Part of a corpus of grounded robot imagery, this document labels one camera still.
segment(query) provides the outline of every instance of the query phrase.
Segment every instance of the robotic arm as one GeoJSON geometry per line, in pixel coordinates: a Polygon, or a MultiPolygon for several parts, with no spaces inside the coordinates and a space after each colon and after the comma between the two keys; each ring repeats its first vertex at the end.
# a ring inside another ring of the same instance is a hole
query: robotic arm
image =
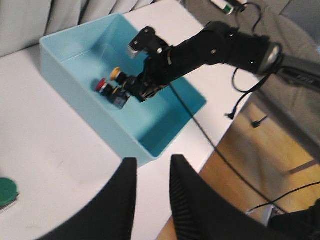
{"type": "Polygon", "coordinates": [[[148,57],[138,76],[127,76],[116,68],[110,78],[121,88],[113,89],[105,79],[96,87],[120,109],[130,96],[144,102],[202,65],[229,64],[259,76],[274,73],[320,92],[320,65],[282,54],[281,45],[267,36],[247,35],[219,21],[177,46],[169,46],[147,26],[128,45],[132,58],[140,52],[148,57]]]}

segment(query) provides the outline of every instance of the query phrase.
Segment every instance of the light blue plastic bin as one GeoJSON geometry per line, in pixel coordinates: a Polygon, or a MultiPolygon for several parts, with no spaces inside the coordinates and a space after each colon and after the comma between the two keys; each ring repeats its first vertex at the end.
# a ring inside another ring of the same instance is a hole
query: light blue plastic bin
{"type": "MultiPolygon", "coordinates": [[[[191,119],[167,87],[140,103],[131,97],[119,110],[94,91],[115,67],[137,76],[145,55],[130,59],[128,43],[138,31],[121,15],[112,14],[40,40],[41,74],[121,157],[138,165],[157,159],[191,119]]],[[[206,100],[184,78],[173,82],[195,114],[206,100]]]]}

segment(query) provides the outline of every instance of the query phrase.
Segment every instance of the green button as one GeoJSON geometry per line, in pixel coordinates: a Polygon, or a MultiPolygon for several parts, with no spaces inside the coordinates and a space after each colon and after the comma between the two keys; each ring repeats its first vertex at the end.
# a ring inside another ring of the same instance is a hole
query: green button
{"type": "Polygon", "coordinates": [[[9,178],[0,177],[0,208],[11,204],[18,195],[17,185],[9,178]]]}

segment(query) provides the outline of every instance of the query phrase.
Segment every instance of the white table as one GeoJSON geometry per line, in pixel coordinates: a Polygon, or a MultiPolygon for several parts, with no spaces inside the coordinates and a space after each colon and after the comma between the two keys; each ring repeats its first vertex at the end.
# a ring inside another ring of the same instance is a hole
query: white table
{"type": "MultiPolygon", "coordinates": [[[[174,0],[125,17],[137,29],[154,27],[174,45],[203,28],[174,0]]],[[[0,58],[0,177],[15,180],[20,193],[17,204],[0,214],[1,240],[33,240],[62,224],[99,192],[121,162],[42,78],[39,57],[34,46],[0,58]]],[[[216,144],[232,123],[224,114],[241,96],[231,87],[233,70],[203,66],[186,76],[207,100],[196,118],[216,144]]],[[[256,82],[244,72],[237,79],[244,88],[256,82]]],[[[212,151],[190,121],[159,159],[138,169],[133,240],[155,239],[171,215],[171,155],[183,154],[200,171],[212,151]]]]}

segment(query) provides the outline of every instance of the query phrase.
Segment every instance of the wooden floor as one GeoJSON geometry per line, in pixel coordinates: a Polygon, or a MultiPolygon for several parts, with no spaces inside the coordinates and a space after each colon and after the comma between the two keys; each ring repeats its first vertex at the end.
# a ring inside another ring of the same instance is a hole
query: wooden floor
{"type": "MultiPolygon", "coordinates": [[[[248,102],[218,145],[222,154],[270,199],[320,181],[319,165],[289,174],[289,170],[311,161],[312,158],[269,118],[260,127],[251,127],[251,121],[260,120],[264,116],[253,103],[248,102]]],[[[212,154],[200,175],[216,192],[242,212],[265,203],[216,153],[212,154]]],[[[296,212],[314,205],[317,199],[320,199],[320,185],[292,193],[277,203],[288,212],[296,212]]],[[[250,217],[259,221],[263,212],[262,207],[250,217]]],[[[156,240],[176,239],[173,221],[169,219],[156,240]]]]}

